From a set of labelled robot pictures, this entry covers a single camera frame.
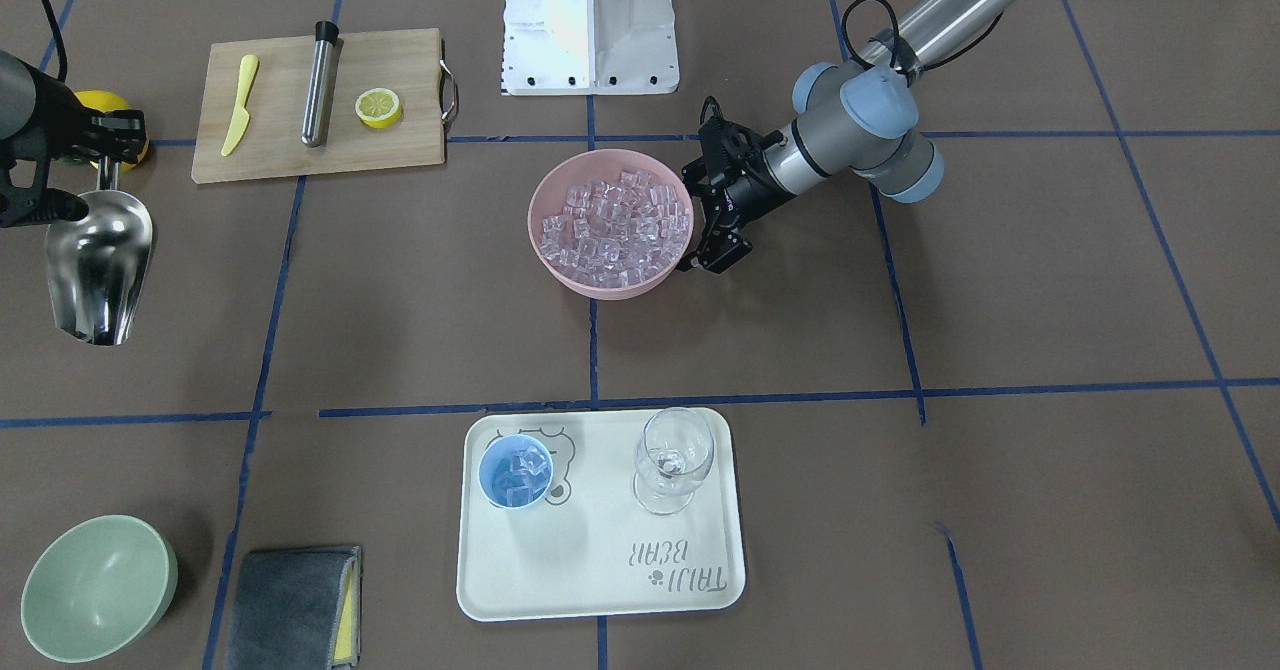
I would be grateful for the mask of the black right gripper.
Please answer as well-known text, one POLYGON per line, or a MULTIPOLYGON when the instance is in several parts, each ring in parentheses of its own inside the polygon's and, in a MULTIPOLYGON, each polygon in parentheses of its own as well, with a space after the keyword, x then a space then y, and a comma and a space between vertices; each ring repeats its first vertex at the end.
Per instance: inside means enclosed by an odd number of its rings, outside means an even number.
POLYGON ((73 94, 3 91, 1 228, 79 222, 90 211, 77 195, 49 183, 59 158, 141 163, 147 151, 142 111, 97 111, 73 94))

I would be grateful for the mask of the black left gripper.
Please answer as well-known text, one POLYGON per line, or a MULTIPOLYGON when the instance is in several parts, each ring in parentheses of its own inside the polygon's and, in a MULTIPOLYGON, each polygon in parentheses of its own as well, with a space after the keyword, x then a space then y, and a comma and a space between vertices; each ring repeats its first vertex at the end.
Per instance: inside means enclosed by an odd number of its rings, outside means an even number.
POLYGON ((682 169, 684 187, 701 205, 701 236, 678 260, 677 272, 723 273, 751 252, 745 227, 791 200, 765 164, 765 150, 783 138, 778 131, 759 135, 724 118, 701 123, 701 156, 682 169))

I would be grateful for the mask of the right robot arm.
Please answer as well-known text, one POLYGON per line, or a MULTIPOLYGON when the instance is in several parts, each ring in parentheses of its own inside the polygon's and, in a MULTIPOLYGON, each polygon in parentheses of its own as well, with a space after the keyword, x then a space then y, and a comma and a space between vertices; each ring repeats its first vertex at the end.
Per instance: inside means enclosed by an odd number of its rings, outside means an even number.
POLYGON ((49 76, 9 53, 1 55, 1 224, 79 222, 90 211, 79 196, 49 183, 55 161, 76 158, 137 164, 148 146, 140 109, 87 108, 67 86, 65 46, 49 0, 41 0, 58 50, 60 76, 49 76))

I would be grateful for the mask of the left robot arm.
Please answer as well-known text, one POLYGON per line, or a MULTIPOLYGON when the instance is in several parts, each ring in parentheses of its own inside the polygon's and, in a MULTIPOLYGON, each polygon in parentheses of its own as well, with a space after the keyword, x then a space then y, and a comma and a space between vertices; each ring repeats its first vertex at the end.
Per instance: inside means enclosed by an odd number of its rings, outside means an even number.
POLYGON ((913 86, 973 50, 1019 0, 922 0, 844 63, 817 63, 796 79, 794 118, 762 135, 730 120, 713 97, 699 118, 700 156, 681 177, 701 206, 701 234, 677 269, 730 269, 751 251, 745 227, 842 170, 882 196, 918 202, 945 176, 941 151, 918 129, 913 86))

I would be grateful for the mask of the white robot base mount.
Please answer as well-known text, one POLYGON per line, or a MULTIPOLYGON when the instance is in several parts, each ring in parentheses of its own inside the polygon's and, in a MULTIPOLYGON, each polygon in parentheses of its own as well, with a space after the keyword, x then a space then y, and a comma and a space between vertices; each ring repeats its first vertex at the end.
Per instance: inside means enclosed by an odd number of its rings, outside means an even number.
POLYGON ((680 87, 673 0, 504 1, 502 94, 641 96, 680 87))

